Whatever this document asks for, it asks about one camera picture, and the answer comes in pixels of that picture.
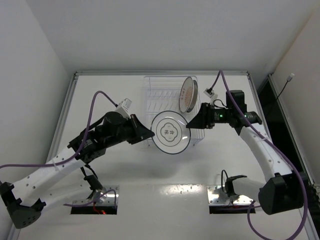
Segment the black rimmed clover plate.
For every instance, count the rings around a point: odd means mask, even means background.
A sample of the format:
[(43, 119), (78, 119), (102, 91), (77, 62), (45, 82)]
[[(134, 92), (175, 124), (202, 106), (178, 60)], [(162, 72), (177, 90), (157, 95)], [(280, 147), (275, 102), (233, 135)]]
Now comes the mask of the black rimmed clover plate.
[(191, 142), (191, 130), (187, 120), (171, 110), (158, 113), (152, 120), (150, 130), (154, 133), (152, 141), (162, 152), (177, 155), (184, 152)]

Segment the orange sunburst plate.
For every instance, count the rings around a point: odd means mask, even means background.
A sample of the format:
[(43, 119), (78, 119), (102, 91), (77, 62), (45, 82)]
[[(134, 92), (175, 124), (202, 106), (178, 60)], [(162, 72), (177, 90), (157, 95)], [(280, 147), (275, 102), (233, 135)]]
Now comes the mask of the orange sunburst plate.
[(192, 102), (194, 92), (194, 81), (188, 76), (182, 84), (179, 95), (179, 110), (181, 113), (186, 113)]

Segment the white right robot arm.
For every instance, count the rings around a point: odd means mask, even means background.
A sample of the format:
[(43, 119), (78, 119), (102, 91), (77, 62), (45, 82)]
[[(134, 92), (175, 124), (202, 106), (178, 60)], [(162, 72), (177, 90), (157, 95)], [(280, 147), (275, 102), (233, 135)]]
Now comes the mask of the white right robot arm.
[(270, 144), (262, 120), (254, 111), (247, 111), (245, 94), (232, 90), (226, 94), (226, 108), (202, 103), (197, 115), (186, 125), (188, 129), (212, 129), (215, 124), (229, 124), (248, 145), (262, 169), (265, 183), (245, 175), (230, 176), (224, 184), (229, 196), (244, 195), (258, 202), (262, 210), (273, 215), (302, 208), (302, 187), (307, 183), (303, 173), (294, 173)]

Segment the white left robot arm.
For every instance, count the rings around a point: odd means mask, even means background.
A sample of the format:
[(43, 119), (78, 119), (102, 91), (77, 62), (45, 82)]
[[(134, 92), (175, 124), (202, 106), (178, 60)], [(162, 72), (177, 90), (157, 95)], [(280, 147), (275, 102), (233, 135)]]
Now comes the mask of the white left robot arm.
[(75, 170), (83, 170), (106, 150), (122, 142), (137, 144), (154, 132), (146, 128), (135, 114), (128, 118), (111, 111), (69, 142), (59, 154), (27, 177), (0, 185), (0, 197), (17, 229), (37, 221), (42, 213), (75, 199), (88, 198), (96, 202), (108, 190), (94, 175), (85, 175), (79, 183), (67, 187), (52, 187)]

